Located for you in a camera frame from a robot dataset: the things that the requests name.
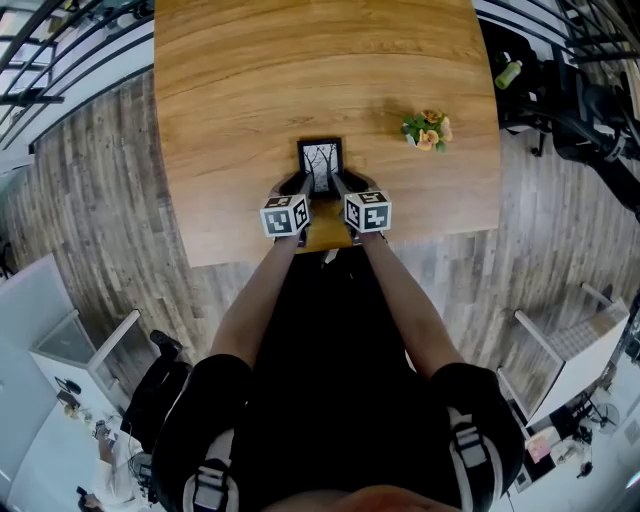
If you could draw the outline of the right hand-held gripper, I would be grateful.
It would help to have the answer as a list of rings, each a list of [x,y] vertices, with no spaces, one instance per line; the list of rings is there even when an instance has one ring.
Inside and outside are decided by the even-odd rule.
[[[382,234],[391,229],[391,199],[369,177],[349,170],[332,173],[333,187],[343,198],[343,218],[353,245],[361,244],[361,235]]]

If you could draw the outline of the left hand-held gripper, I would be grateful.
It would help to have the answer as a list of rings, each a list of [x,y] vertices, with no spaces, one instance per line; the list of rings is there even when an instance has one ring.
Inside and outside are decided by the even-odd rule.
[[[305,248],[311,224],[310,197],[314,192],[312,173],[296,172],[278,182],[260,209],[266,237],[277,241],[298,237],[298,248]]]

